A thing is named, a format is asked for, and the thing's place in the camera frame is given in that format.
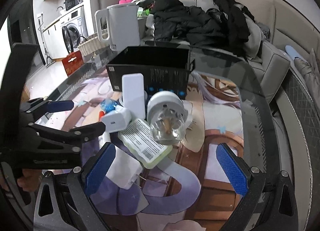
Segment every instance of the black box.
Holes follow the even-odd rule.
[[[122,91],[122,76],[141,73],[148,95],[168,90],[185,99],[190,72],[189,48],[127,47],[107,64],[114,91]]]

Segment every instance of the transparent glass bulb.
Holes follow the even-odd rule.
[[[184,138],[186,130],[181,114],[177,114],[172,109],[163,108],[156,118],[156,121],[151,122],[150,132],[157,143],[172,145]]]

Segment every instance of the glass table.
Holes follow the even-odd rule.
[[[265,172],[266,177],[280,171],[271,111],[251,66],[215,50],[191,48],[190,54],[195,70],[189,77],[183,103],[193,123],[184,140],[155,168],[144,169],[143,179],[137,179],[129,190],[104,178],[90,198],[108,226],[121,231],[219,230],[241,200],[215,157],[220,143],[227,143],[237,156]],[[84,64],[48,97],[73,100],[73,110],[47,114],[39,123],[69,131],[98,121],[100,103],[121,96],[112,90],[105,67],[116,53],[108,51],[104,55]],[[117,133],[110,134],[110,139],[133,156]],[[99,149],[98,140],[83,144],[83,163]],[[261,196],[250,225],[264,210],[267,196]]]

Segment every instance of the white pitcher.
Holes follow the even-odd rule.
[[[128,46],[139,46],[140,35],[135,3],[115,4],[96,11],[98,39],[110,45],[113,51],[122,51]],[[102,37],[101,18],[107,19],[108,37]]]

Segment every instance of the wicker basket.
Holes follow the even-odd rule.
[[[107,29],[102,30],[102,36],[103,38],[108,37],[108,31]],[[81,54],[83,57],[94,53],[95,51],[97,51],[98,49],[103,49],[108,47],[109,44],[108,43],[104,43],[99,41],[98,39],[98,33],[96,32],[93,35],[90,35],[89,37],[87,37],[87,40],[84,40],[83,42],[81,42],[78,45],[79,50],[81,51]]]

